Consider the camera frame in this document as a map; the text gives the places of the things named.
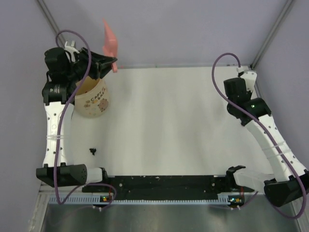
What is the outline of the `pink dustpan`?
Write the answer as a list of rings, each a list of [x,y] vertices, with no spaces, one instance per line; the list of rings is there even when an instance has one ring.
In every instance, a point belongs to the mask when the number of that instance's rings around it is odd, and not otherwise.
[[[105,56],[117,58],[118,55],[118,40],[109,24],[103,19],[104,24],[104,46],[102,47]]]

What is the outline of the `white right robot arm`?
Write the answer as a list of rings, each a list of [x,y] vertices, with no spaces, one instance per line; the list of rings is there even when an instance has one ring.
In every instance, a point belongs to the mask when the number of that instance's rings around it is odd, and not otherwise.
[[[231,167],[226,172],[226,187],[230,191],[241,187],[256,190],[276,207],[307,195],[309,171],[280,134],[266,102],[261,98],[252,99],[242,78],[225,80],[224,88],[230,101],[227,111],[252,134],[272,168],[271,174],[265,174],[241,165]]]

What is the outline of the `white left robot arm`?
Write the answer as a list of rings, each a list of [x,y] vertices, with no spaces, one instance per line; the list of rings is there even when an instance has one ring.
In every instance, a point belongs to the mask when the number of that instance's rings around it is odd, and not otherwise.
[[[36,177],[54,187],[80,186],[93,183],[98,191],[106,191],[109,179],[104,168],[88,168],[75,164],[70,147],[70,129],[77,82],[84,77],[102,79],[112,69],[116,58],[99,55],[86,48],[68,52],[55,47],[45,53],[47,81],[42,90],[47,118],[46,153]]]

